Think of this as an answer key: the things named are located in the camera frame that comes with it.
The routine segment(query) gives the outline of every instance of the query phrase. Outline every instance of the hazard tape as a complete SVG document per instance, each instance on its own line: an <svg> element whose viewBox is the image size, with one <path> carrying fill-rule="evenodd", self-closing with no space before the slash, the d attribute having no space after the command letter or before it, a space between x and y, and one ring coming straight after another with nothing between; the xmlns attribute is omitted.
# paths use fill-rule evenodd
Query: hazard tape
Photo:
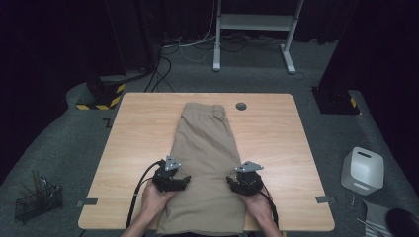
<svg viewBox="0 0 419 237"><path fill-rule="evenodd" d="M122 84L119 86L115 92L115 94L109 96L109 104L76 104L77 109L81 111L89 111L89 110L100 110L100 111L106 111L106 110L112 110L114 109L118 102L121 99L121 95L123 93L124 88L126 87L126 84Z"/></svg>

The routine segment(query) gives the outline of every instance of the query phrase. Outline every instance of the wire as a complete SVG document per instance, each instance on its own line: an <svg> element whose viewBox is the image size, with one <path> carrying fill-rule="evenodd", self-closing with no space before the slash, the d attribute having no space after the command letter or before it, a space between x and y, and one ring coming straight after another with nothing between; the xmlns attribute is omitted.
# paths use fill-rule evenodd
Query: wire
<svg viewBox="0 0 419 237"><path fill-rule="evenodd" d="M159 78L158 78L158 76L161 76L161 74L160 74L160 72L158 72L157 71L157 83L156 83L156 85L157 85L157 92L160 92L160 90L159 90L159 88L158 88L158 80L159 80Z"/></svg>
<svg viewBox="0 0 419 237"><path fill-rule="evenodd" d="M179 46L192 46L192 45L196 45L196 44L199 44L199 43L203 42L207 38L207 36L210 34L210 29L212 28L213 12L214 11L215 11L215 0L212 1L212 15L210 17L210 24L209 24L209 29L207 30L207 34L199 41L189 43L189 44L183 44L183 45L181 45L181 38L182 37L180 37L179 38Z"/></svg>
<svg viewBox="0 0 419 237"><path fill-rule="evenodd" d="M172 88L172 86L170 85L170 83L166 80L166 78L162 78L163 79L163 81L169 86L169 88L170 88L170 90L172 91L172 92L175 92L174 90L173 90L173 88Z"/></svg>
<svg viewBox="0 0 419 237"><path fill-rule="evenodd" d="M173 91L173 88L170 86L170 84L166 81L166 76L167 76L167 74L169 74L169 72L172 70L172 62L167 58L167 57L161 57L162 59L164 59L164 60L166 60L167 62L169 62L169 69L167 70L167 72L160 78L160 79L158 79L158 76L157 76L157 83L154 85L154 87L151 89L151 92L154 92L154 90L156 89L156 88L158 88L158 84L160 84L160 82L161 81L165 81L168 85L169 85L169 87L170 87L170 89Z"/></svg>
<svg viewBox="0 0 419 237"><path fill-rule="evenodd" d="M151 180L152 179L152 177L151 178L148 178L148 179L145 179L141 184L140 184L140 186L142 186L145 182L147 182L147 181L149 181L149 180Z"/></svg>
<svg viewBox="0 0 419 237"><path fill-rule="evenodd" d="M81 233L79 234L79 237L82 237L84 233L86 233L86 230L82 230Z"/></svg>
<svg viewBox="0 0 419 237"><path fill-rule="evenodd" d="M267 42L249 42L250 46L271 46L271 45L276 45L276 44L281 44L284 40L286 39L269 39Z"/></svg>
<svg viewBox="0 0 419 237"><path fill-rule="evenodd" d="M243 183L245 185L247 185L250 189L256 190L255 187L251 186L249 183L247 183L245 180L243 180ZM268 195L265 195L262 191L258 190L258 193L261 194L263 197L265 197L265 199L268 201L269 206L271 207L271 211L272 211L272 217L274 218L274 222L277 225L277 227L279 228L279 224L278 224L278 213L277 213L277 207L274 205L274 202L271 199L271 194L269 193L268 189L266 188L265 185L263 185L263 188L265 188L266 193Z"/></svg>
<svg viewBox="0 0 419 237"><path fill-rule="evenodd" d="M176 44L173 44L172 46L178 46L177 48L176 48L176 50L174 50L174 51L172 51L172 52L169 52L169 53L164 53L164 54L162 54L163 56L167 56L167 55L171 55L171 54L174 54L175 52L177 52L177 51L179 51L179 44L178 43L176 43Z"/></svg>
<svg viewBox="0 0 419 237"><path fill-rule="evenodd" d="M192 62L203 62L203 61L205 61L207 59L205 56L202 59L200 59L200 60L191 59L187 55L185 55L185 53L183 52L182 48L180 49L180 51L182 53L182 56L184 56L186 59L188 59L188 60L190 60Z"/></svg>
<svg viewBox="0 0 419 237"><path fill-rule="evenodd" d="M247 46L247 39L245 37L240 37L241 40L235 40L235 38L233 38L233 40L230 40L231 43L235 43L235 44L239 44L239 43L243 43L242 47L236 49L236 50L229 50L229 49L225 49L224 47L220 47L222 50L226 51L226 52L239 52L241 50L243 50L246 46Z"/></svg>
<svg viewBox="0 0 419 237"><path fill-rule="evenodd" d="M139 179L138 185L135 188L135 191L133 192L133 196L132 196L132 202L131 202L131 206L129 208L129 214L128 217L126 219L126 229L129 228L130 223L131 223L131 219L132 219L132 214L133 214L133 210L135 208L135 202L136 202L136 197L138 196L139 193L139 189L141 188L141 185L144 184L144 177L147 175L148 171L151 170L151 168L153 168L155 165L159 165L161 163L160 161L156 161L153 164L151 164L144 172L144 174L142 174L141 179Z"/></svg>
<svg viewBox="0 0 419 237"><path fill-rule="evenodd" d="M210 50L213 50L213 45L211 44L211 47L209 48L201 48L201 47L198 47L197 45L194 45L194 48L202 50L202 51L210 51Z"/></svg>
<svg viewBox="0 0 419 237"><path fill-rule="evenodd" d="M156 63L156 66L155 66L154 72L153 72L153 74L151 75L150 80L148 81L148 84L147 84L147 86L146 86L146 87L145 87L145 89L144 89L144 92L147 92L148 87L150 87L151 82L153 81L154 75L155 75L155 74L156 74L156 72L157 72L158 65L160 64L160 58L161 58L161 50L162 50L162 48L163 48L163 47L160 47L160 50L158 51L158 55L157 55L157 63Z"/></svg>

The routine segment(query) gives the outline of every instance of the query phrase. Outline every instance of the black cable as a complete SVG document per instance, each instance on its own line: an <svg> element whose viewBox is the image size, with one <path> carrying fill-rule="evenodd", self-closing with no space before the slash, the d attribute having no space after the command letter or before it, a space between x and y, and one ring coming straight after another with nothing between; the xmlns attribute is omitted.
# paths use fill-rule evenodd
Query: black cable
<svg viewBox="0 0 419 237"><path fill-rule="evenodd" d="M160 74L160 72L158 72L158 71L157 71L157 82L159 81L158 76L161 76L161 77L162 77L162 75ZM159 88L158 88L158 84L157 84L156 89L157 89L157 92L160 92L160 90L159 90Z"/></svg>
<svg viewBox="0 0 419 237"><path fill-rule="evenodd" d="M248 44L251 46L268 46L268 45L273 45L275 43L271 43L275 40L275 38L269 39L266 42L249 42Z"/></svg>
<svg viewBox="0 0 419 237"><path fill-rule="evenodd" d="M247 182L245 182L244 180L243 180L243 183L245 184L245 185L247 185L250 189L254 189L254 190L256 190L256 188L255 187L253 187L253 186L251 186L250 184L248 184ZM280 228L280 225L279 225L279 223L278 223L278 213L277 213L277 207L274 205L274 202L271 200L271 194L269 193L269 191L268 191L268 188L266 188L266 186L264 185L263 186L263 188L265 188L265 190L266 190L266 193L268 194L268 195L265 195L262 191L258 191L258 193L259 194L261 194L267 201L268 201L268 203L269 203L269 206L271 207L271 211L272 211L272 217L274 218L274 222L275 222L275 224L277 225L277 228Z"/></svg>
<svg viewBox="0 0 419 237"><path fill-rule="evenodd" d="M156 66L155 66L155 69L154 69L153 75L151 75L151 78L150 78L150 80L148 81L148 84L147 84L147 86L145 87L144 92L147 92L148 87L150 87L151 82L153 81L154 75L155 75L155 74L156 74L156 72L157 72L158 65L160 64L160 58L161 58L161 50L162 50L162 48L163 48L163 47L160 47L160 50L158 51L157 63L156 63Z"/></svg>
<svg viewBox="0 0 419 237"><path fill-rule="evenodd" d="M246 46L247 46L247 39L245 38L245 37L243 37L243 36L240 36L239 37L239 39L235 39L235 38L232 38L232 39L229 39L229 38L226 38L230 43L234 43L234 44L242 44L242 46L240 47L240 48L238 48L238 49L235 49L235 50L229 50L229 49L225 49L224 47L220 47L222 50L224 50L224 51L226 51L226 52L239 52L239 51L241 51L241 50L243 50Z"/></svg>
<svg viewBox="0 0 419 237"><path fill-rule="evenodd" d="M201 47L198 47L198 45L193 45L193 47L196 48L196 49L202 50L202 51L213 50L213 43L211 44L211 47L209 47L209 48L201 48Z"/></svg>
<svg viewBox="0 0 419 237"><path fill-rule="evenodd" d="M128 217L126 219L126 229L128 229L129 226L130 226L131 219L132 219L132 214L133 214L133 210L135 208L136 197L138 196L138 192L139 192L139 189L141 188L141 185L144 183L144 181L143 181L144 180L144 177L147 175L148 171L151 170L151 168L153 168L155 165L159 165L160 163L161 163L161 161L156 161L152 165L150 165L145 170L144 174L142 174L141 179L139 179L138 185L136 186L135 191L133 192L131 206L129 208Z"/></svg>
<svg viewBox="0 0 419 237"><path fill-rule="evenodd" d="M82 230L81 233L79 234L79 237L82 237L84 233L86 233L86 230Z"/></svg>
<svg viewBox="0 0 419 237"><path fill-rule="evenodd" d="M147 181L149 181L151 179L152 179L152 177L151 178L148 178L148 179L145 179L139 186L141 187L145 182L147 182Z"/></svg>
<svg viewBox="0 0 419 237"><path fill-rule="evenodd" d="M163 75L163 77L162 78L160 78L160 80L157 80L157 83L154 85L154 87L151 89L151 92L154 92L154 89L156 89L156 87L158 86L158 84L160 84L160 82L161 81L163 81L163 80L165 80L165 78L166 78L166 76L167 76L167 74L169 74L169 72L172 70L172 62L167 58L167 57L164 57L164 56L162 56L161 57L162 59L164 59L164 60L166 60L168 63L169 63L169 69L167 70L167 72Z"/></svg>
<svg viewBox="0 0 419 237"><path fill-rule="evenodd" d="M265 197L268 200L269 206L271 207L272 210L272 216L274 217L274 222L277 225L277 227L279 228L279 224L278 224L278 213L277 213L277 207L274 205L274 202L271 200L271 197L266 196L264 193L262 193L261 191L259 191L259 194L261 194L263 197Z"/></svg>
<svg viewBox="0 0 419 237"><path fill-rule="evenodd" d="M174 90L173 90L173 88L172 88L172 86L169 84L169 82L166 80L166 78L165 79L163 79L164 80L164 82L166 82L166 84L169 86L169 88L170 88L170 90L172 91L172 92L175 92Z"/></svg>

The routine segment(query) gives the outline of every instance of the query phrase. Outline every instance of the beige fabric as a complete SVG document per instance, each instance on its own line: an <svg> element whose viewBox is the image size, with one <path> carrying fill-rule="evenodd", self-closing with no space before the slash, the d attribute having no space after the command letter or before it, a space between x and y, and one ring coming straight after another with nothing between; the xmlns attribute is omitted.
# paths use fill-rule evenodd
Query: beige fabric
<svg viewBox="0 0 419 237"><path fill-rule="evenodd" d="M241 233L245 207L225 179L240 166L240 158L224 107L186 104L171 156L182 164L176 176L192 178L167 204L157 233Z"/></svg>

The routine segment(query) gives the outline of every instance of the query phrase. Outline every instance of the yellow and black tape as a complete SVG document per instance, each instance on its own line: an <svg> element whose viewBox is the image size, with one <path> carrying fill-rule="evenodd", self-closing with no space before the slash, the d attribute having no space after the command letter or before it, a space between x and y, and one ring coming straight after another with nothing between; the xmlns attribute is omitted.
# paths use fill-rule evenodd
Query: yellow and black tape
<svg viewBox="0 0 419 237"><path fill-rule="evenodd" d="M118 104L121 99L126 84L119 85L116 89L112 89L111 93L108 93L104 100L100 103L93 104L77 104L77 109L87 111L87 110L112 110Z"/></svg>

